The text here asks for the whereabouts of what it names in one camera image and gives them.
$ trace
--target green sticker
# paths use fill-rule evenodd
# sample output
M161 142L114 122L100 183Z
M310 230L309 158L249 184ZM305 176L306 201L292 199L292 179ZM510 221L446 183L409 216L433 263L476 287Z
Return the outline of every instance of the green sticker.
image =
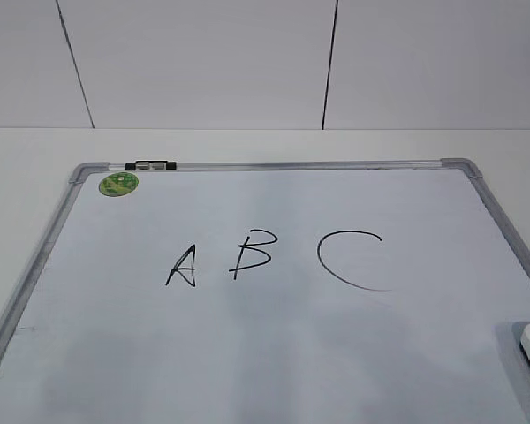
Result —
M135 175L129 172L118 172L103 179L98 188L105 196L118 197L131 193L139 183Z

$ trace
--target white wall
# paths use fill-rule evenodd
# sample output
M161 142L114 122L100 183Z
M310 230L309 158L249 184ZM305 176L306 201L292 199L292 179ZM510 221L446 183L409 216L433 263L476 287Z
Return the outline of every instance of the white wall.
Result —
M530 0L340 0L326 128L530 128Z
M97 127L322 125L332 0L62 0Z
M54 0L0 0L0 126L90 126Z
M59 0L96 127L322 126L336 0ZM90 126L55 0L0 0L0 126ZM339 0L325 127L530 128L530 0Z

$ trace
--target whiteboard frame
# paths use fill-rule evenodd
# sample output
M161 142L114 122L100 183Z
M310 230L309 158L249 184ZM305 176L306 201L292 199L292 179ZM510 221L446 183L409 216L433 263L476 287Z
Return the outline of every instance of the whiteboard frame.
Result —
M47 230L39 243L30 265L20 278L4 311L0 317L0 361L10 343L10 339L24 312L27 302L42 273L43 267L49 258L64 223L71 212L72 205L79 196L82 184L88 176L95 173L104 173L125 170L124 163L83 163L74 170L69 178L69 185L61 200L56 213L53 215ZM504 213L501 205L489 190L479 168L469 159L445 158L437 161L359 161L359 162L291 162L291 163L178 163L174 170L134 170L134 172L196 172L196 171L265 171L265 170L461 170L471 181L475 191L488 212L491 214L518 258L522 268L530 278L530 251L524 240Z

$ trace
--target whiteboard surface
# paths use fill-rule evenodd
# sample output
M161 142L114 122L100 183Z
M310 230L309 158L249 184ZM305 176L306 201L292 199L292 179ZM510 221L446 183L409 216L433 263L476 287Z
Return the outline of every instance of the whiteboard surface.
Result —
M138 173L121 198L104 175L4 355L0 423L530 422L530 281L460 171ZM233 281L253 228L272 261ZM345 230L382 241L325 263L387 291L322 267ZM196 287L165 286L192 243Z

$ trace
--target white tabletop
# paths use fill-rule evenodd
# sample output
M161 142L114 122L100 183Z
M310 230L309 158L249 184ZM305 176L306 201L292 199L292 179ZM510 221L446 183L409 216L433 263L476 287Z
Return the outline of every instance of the white tabletop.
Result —
M530 248L528 131L0 129L0 314L67 180L83 162L406 160L468 157Z

